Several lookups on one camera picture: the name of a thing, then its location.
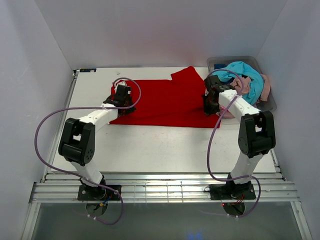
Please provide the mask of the red t shirt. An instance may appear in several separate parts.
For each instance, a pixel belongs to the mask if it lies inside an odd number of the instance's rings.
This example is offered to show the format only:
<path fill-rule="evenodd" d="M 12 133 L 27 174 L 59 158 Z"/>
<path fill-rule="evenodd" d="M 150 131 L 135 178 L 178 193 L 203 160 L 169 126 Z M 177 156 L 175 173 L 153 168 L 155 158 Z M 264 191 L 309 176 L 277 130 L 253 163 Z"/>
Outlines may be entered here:
<path fill-rule="evenodd" d="M 219 119 L 205 114 L 204 80 L 192 66 L 172 73 L 170 79 L 138 79 L 127 85 L 136 110 L 113 120 L 113 125 L 212 129 Z"/>

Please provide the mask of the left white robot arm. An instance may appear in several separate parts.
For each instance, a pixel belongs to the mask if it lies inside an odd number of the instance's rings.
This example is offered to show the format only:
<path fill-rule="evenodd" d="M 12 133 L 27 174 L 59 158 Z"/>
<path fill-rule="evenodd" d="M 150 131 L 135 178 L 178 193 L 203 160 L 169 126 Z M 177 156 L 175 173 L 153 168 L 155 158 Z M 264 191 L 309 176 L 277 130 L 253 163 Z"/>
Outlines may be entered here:
<path fill-rule="evenodd" d="M 136 110 L 131 93 L 130 86 L 119 84 L 115 93 L 102 103 L 100 109 L 80 118 L 70 117 L 64 123 L 58 153 L 81 175 L 82 185 L 95 200 L 100 200 L 106 195 L 104 176 L 93 160 L 96 133 L 110 122 Z"/>

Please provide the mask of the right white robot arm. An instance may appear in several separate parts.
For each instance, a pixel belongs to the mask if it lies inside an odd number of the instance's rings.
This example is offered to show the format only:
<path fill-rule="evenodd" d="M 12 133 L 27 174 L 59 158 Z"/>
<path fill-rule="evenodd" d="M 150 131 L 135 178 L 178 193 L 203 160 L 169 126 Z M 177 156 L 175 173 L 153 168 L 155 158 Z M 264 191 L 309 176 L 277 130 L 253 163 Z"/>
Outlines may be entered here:
<path fill-rule="evenodd" d="M 209 186 L 211 200 L 254 200 L 252 174 L 259 161 L 276 145 L 274 117 L 270 111 L 260 111 L 243 99 L 247 84 L 236 76 L 239 88 L 225 84 L 218 76 L 211 75 L 204 80 L 206 93 L 202 96 L 204 112 L 208 115 L 230 112 L 239 122 L 239 157 L 227 178 L 220 178 L 221 184 Z"/>

